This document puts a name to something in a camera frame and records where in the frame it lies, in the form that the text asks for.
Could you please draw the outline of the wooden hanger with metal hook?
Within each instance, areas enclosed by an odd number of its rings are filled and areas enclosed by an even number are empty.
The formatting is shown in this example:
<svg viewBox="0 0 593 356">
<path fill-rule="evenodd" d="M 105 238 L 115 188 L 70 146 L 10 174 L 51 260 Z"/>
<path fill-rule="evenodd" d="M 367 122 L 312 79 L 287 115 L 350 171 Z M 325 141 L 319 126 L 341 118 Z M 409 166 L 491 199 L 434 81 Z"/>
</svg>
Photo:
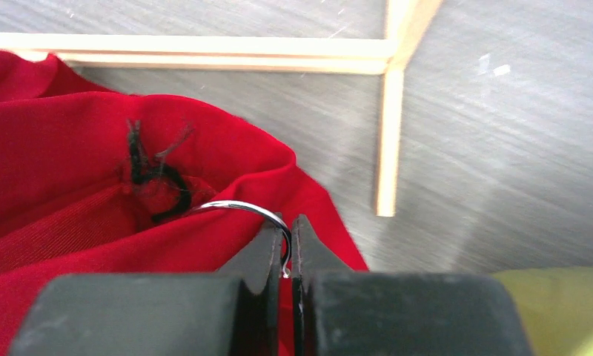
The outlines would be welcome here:
<svg viewBox="0 0 593 356">
<path fill-rule="evenodd" d="M 216 200 L 212 202 L 207 202 L 205 204 L 192 208 L 189 211 L 189 213 L 200 214 L 202 212 L 212 211 L 216 209 L 234 209 L 240 211 L 248 211 L 263 217 L 268 222 L 272 223 L 276 228 L 278 228 L 282 232 L 283 239 L 285 242 L 285 250 L 281 257 L 281 277 L 284 279 L 288 279 L 291 276 L 291 271 L 288 267 L 288 263 L 291 261 L 292 257 L 292 233 L 285 221 L 278 214 L 269 211 L 268 209 L 263 208 L 261 206 L 239 200 Z"/>
</svg>

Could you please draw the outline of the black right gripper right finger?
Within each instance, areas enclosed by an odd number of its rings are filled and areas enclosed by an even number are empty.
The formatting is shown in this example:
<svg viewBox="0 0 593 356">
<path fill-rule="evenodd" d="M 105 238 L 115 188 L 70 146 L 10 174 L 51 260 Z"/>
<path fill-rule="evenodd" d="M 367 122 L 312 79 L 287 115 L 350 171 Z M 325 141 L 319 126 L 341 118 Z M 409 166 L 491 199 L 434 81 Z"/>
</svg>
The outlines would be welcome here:
<svg viewBox="0 0 593 356">
<path fill-rule="evenodd" d="M 304 215 L 292 228 L 296 355 L 531 355 L 502 283 L 351 269 Z"/>
</svg>

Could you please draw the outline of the red garment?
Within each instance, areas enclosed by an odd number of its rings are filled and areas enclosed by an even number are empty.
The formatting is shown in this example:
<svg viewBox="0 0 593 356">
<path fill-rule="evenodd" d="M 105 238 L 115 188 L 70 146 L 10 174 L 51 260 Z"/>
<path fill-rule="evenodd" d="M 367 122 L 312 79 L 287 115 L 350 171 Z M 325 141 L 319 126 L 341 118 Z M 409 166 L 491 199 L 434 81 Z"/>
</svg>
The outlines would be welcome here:
<svg viewBox="0 0 593 356">
<path fill-rule="evenodd" d="M 0 355 L 54 277 L 213 271 L 258 232 L 261 217 L 234 210 L 154 223 L 179 191 L 163 179 L 133 186 L 131 122 L 149 154 L 173 147 L 165 161 L 194 204 L 240 200 L 287 223 L 304 214 L 341 260 L 366 270 L 329 193 L 269 133 L 195 99 L 104 88 L 55 56 L 0 51 Z"/>
</svg>

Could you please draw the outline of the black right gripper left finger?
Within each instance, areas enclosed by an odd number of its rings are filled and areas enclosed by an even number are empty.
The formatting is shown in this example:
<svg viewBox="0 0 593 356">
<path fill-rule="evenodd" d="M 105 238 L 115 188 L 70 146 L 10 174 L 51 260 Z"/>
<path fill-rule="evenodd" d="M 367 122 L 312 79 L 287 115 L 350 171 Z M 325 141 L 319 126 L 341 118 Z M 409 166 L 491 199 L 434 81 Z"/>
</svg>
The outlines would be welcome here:
<svg viewBox="0 0 593 356">
<path fill-rule="evenodd" d="M 214 272 L 67 274 L 39 293 L 11 355 L 277 355 L 283 229 L 267 218 Z"/>
</svg>

